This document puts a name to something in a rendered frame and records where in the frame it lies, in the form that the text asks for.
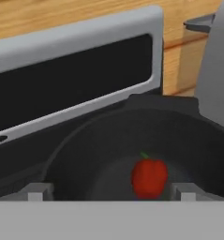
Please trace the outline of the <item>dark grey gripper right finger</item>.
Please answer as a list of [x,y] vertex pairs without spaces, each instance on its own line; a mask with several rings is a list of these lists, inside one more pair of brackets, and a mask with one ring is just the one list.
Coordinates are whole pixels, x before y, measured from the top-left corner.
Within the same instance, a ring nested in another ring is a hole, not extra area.
[[180,202],[224,202],[224,198],[206,192],[194,183],[172,183],[172,200]]

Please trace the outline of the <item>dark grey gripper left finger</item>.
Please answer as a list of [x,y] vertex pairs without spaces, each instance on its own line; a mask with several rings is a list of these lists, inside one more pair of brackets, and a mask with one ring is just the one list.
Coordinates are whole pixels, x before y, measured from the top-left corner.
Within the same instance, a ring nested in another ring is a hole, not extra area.
[[44,202],[53,200],[53,184],[31,183],[20,191],[0,198],[0,201]]

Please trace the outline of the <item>red bell pepper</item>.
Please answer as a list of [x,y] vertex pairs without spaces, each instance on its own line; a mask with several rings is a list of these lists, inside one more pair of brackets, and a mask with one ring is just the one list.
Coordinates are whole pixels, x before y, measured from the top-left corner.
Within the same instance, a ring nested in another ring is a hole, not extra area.
[[168,180],[168,168],[161,159],[150,158],[141,152],[141,159],[131,171],[131,185],[139,199],[158,199]]

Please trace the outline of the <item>dark grey pot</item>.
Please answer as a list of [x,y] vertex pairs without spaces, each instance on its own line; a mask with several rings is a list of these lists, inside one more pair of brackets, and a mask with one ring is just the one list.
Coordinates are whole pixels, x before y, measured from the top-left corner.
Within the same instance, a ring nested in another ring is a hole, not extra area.
[[200,115],[194,97],[130,97],[70,132],[43,179],[57,201],[129,201],[130,174],[142,155],[163,160],[170,182],[224,198],[224,128]]

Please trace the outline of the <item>grey oven with black window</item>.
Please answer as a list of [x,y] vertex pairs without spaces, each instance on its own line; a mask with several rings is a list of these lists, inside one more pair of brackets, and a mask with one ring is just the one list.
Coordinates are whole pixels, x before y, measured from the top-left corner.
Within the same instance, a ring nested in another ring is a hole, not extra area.
[[0,39],[0,197],[39,179],[66,135],[162,92],[163,10],[148,6]]

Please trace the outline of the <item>grey kettle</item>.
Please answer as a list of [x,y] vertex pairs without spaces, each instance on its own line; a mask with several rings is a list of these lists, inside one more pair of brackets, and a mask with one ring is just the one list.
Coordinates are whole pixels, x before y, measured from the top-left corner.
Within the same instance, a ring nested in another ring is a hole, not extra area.
[[184,26],[208,34],[195,97],[201,115],[224,127],[224,0],[215,13],[186,20]]

